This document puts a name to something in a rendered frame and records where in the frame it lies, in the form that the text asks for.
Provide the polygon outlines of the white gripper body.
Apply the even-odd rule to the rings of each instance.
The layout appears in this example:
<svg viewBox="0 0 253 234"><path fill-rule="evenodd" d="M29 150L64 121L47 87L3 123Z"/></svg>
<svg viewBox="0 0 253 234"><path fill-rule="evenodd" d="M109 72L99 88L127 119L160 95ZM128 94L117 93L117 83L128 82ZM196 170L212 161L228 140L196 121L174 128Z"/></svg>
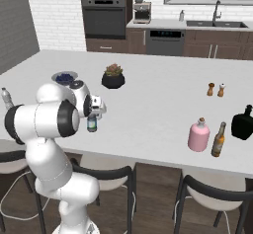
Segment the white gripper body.
<svg viewBox="0 0 253 234"><path fill-rule="evenodd" d="M102 104L99 108L93 107L90 116L95 116L97 119L101 119L103 114L107 112L107 107Z"/></svg>

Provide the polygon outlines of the small clear bottle blue label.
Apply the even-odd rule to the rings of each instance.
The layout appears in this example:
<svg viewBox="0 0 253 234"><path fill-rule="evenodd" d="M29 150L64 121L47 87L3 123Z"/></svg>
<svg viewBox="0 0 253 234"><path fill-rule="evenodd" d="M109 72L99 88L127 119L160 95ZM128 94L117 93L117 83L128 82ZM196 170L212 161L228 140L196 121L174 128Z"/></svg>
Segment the small clear bottle blue label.
<svg viewBox="0 0 253 234"><path fill-rule="evenodd" d="M97 117L95 115L89 115L87 117L87 130L89 132L97 131Z"/></svg>

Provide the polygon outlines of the succulent plant in black pot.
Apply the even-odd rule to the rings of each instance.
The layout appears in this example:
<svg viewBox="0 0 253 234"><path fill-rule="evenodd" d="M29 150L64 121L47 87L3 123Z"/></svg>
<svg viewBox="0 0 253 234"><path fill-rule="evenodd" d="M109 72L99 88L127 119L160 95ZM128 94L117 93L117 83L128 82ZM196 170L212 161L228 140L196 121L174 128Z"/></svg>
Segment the succulent plant in black pot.
<svg viewBox="0 0 253 234"><path fill-rule="evenodd" d="M102 77L102 85L108 89L119 89L125 83L123 69L114 63L108 66Z"/></svg>

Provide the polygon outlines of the bowl of blueberries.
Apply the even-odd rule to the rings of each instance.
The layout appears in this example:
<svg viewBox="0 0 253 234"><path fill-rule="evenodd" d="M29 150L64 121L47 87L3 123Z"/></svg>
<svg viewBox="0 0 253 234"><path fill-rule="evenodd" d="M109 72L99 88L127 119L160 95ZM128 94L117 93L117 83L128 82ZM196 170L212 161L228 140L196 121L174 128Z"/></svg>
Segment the bowl of blueberries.
<svg viewBox="0 0 253 234"><path fill-rule="evenodd" d="M51 76L51 80L56 82L57 84L63 86L69 86L76 78L78 74L73 71L61 71L53 74Z"/></svg>

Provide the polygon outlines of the brown tall oven cupboard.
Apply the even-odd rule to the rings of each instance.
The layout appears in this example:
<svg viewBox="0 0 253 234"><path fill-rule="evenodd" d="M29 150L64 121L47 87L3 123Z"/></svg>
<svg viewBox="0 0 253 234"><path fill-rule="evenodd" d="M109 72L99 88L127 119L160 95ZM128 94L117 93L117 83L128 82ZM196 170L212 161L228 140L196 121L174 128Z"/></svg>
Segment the brown tall oven cupboard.
<svg viewBox="0 0 253 234"><path fill-rule="evenodd" d="M132 0L125 0L126 4L126 38L125 39L87 39L88 51L127 53L127 24L132 19Z"/></svg>

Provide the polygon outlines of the black and white chair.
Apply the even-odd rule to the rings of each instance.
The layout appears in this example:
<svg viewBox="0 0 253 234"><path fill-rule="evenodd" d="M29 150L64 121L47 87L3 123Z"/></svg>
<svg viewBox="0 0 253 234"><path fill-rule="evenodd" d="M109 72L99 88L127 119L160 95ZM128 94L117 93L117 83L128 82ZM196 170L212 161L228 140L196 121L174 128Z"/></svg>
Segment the black and white chair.
<svg viewBox="0 0 253 234"><path fill-rule="evenodd" d="M3 213L2 204L8 193L16 185L20 178L23 178L27 186L28 192L35 195L38 213L29 218L21 218L21 221L28 221L38 218L40 221L41 232L46 234L42 201L40 195L36 192L35 185L29 182L27 177L31 174L35 175L28 167L25 157L25 146L18 145L6 139L0 139L0 230L6 231L3 217L19 220L19 217L6 215Z"/></svg>
<svg viewBox="0 0 253 234"><path fill-rule="evenodd" d="M217 212L214 227L218 225L223 214L241 208L235 231L235 234L241 234L250 201L253 200L253 191L246 191L246 180L242 177L183 169L172 216L174 234L179 234L187 197Z"/></svg>
<svg viewBox="0 0 253 234"><path fill-rule="evenodd" d="M112 157L82 156L80 161L71 158L73 170L96 178L100 191L127 188L127 221L125 234L132 234L132 220L136 213L136 163L114 160Z"/></svg>

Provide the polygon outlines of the black built-in oven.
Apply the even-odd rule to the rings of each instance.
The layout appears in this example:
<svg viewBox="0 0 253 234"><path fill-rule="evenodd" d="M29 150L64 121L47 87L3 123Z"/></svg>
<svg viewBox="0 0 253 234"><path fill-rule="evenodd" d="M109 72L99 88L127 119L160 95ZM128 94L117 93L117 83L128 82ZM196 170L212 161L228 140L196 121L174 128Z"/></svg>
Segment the black built-in oven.
<svg viewBox="0 0 253 234"><path fill-rule="evenodd" d="M82 0L87 39L125 39L125 0Z"/></svg>

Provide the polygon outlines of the dark grey dishwasher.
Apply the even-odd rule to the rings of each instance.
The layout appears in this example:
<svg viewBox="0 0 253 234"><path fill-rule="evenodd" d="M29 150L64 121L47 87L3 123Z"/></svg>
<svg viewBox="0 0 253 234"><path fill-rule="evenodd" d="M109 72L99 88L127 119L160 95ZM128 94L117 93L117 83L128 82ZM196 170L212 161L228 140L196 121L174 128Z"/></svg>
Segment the dark grey dishwasher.
<svg viewBox="0 0 253 234"><path fill-rule="evenodd" d="M146 32L146 53L151 55L182 56L185 30L151 29Z"/></svg>

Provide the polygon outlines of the clear plastic water bottle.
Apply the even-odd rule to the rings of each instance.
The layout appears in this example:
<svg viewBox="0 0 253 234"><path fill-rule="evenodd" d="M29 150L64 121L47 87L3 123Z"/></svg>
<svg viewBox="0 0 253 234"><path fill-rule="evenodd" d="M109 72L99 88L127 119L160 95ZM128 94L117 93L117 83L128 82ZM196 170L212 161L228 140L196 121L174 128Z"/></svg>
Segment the clear plastic water bottle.
<svg viewBox="0 0 253 234"><path fill-rule="evenodd" d="M5 88L2 89L1 96L2 96L2 99L4 101L4 104L5 104L5 107L7 110L10 110L11 108L14 107L11 95Z"/></svg>

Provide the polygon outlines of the silver coffee machine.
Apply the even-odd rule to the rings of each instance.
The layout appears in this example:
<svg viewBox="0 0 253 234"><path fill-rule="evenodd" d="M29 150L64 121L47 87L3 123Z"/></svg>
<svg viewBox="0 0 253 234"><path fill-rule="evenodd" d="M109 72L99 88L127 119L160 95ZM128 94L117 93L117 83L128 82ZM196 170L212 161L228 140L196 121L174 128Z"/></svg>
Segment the silver coffee machine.
<svg viewBox="0 0 253 234"><path fill-rule="evenodd" d="M135 24L149 24L151 21L151 3L144 0L134 0L133 22Z"/></svg>

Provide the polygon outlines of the brown glass beer bottle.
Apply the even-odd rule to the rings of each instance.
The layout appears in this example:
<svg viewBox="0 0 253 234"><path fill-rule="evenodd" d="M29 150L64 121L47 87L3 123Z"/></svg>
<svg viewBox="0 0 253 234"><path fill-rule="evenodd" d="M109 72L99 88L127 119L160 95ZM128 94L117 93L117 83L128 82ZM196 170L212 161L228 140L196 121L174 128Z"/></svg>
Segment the brown glass beer bottle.
<svg viewBox="0 0 253 234"><path fill-rule="evenodd" d="M213 157L218 157L220 155L221 148L222 148L223 142L224 142L225 127L226 127L226 123L223 121L220 124L218 134L215 136L214 141L213 141L213 145L212 145L212 149L211 149L211 155Z"/></svg>

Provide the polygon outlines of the brown base cupboards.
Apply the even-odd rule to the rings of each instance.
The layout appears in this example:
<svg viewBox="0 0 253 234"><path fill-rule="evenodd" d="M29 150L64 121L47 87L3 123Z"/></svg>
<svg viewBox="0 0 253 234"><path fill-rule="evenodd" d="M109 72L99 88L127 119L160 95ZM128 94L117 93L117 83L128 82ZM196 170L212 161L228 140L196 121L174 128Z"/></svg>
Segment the brown base cupboards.
<svg viewBox="0 0 253 234"><path fill-rule="evenodd" d="M147 54L147 30L127 28L128 52ZM186 30L182 56L253 60L253 31Z"/></svg>

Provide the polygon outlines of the black square glass bottle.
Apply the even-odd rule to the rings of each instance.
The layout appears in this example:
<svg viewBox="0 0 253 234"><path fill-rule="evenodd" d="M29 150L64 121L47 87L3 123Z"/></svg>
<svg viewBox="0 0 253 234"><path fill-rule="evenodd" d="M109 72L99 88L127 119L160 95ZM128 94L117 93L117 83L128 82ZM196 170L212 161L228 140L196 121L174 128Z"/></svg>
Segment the black square glass bottle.
<svg viewBox="0 0 253 234"><path fill-rule="evenodd" d="M247 105L243 114L235 115L231 123L231 134L242 140L247 140L253 133L253 117L250 116L253 107Z"/></svg>

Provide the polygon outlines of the dark kitchen sink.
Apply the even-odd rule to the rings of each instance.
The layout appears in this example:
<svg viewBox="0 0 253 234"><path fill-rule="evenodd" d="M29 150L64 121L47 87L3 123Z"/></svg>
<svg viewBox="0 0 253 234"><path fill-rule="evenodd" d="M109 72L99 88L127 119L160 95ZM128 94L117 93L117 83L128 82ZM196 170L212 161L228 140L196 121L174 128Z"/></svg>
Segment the dark kitchen sink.
<svg viewBox="0 0 253 234"><path fill-rule="evenodd" d="M188 27L248 28L243 22L187 21Z"/></svg>

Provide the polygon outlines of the dark metal tap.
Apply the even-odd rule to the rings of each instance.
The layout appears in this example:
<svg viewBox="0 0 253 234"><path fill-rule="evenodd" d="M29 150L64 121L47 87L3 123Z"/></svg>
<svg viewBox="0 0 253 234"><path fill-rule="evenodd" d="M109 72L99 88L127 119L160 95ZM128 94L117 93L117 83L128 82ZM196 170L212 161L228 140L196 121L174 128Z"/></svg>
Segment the dark metal tap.
<svg viewBox="0 0 253 234"><path fill-rule="evenodd" d="M213 26L215 26L215 21L217 19L221 18L221 12L220 12L220 14L217 13L217 8L218 8L219 5L220 5L220 1L217 0L216 3L215 3L215 8L214 8L213 14L212 14L212 25Z"/></svg>

